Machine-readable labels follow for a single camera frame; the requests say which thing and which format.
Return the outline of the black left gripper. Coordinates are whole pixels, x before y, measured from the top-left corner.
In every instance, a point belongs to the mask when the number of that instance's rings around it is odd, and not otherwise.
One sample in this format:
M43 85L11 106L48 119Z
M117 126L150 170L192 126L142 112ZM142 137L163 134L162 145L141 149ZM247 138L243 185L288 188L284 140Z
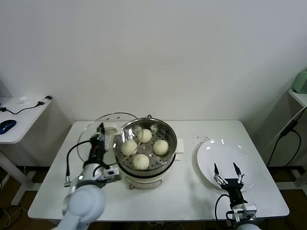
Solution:
M97 163L99 165L104 165L104 154L106 153L105 148L105 138L106 131L104 127L104 123L100 123L100 125L96 129L95 138L90 139L91 149L88 156L88 163Z

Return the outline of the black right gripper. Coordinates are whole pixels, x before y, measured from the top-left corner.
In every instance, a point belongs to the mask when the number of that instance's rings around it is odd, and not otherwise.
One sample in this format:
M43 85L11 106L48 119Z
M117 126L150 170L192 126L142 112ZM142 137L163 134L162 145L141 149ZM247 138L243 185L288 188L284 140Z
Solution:
M247 203L247 201L243 198L243 195L241 193L241 188L243 187L243 179L244 174L241 172L240 168L236 165L235 162L233 162L233 166L235 169L235 172L237 174L236 178L226 178L220 176L218 167L216 163L214 163L214 180L215 182L222 186L223 190L226 190L228 192L229 198L230 198L230 204L244 204Z

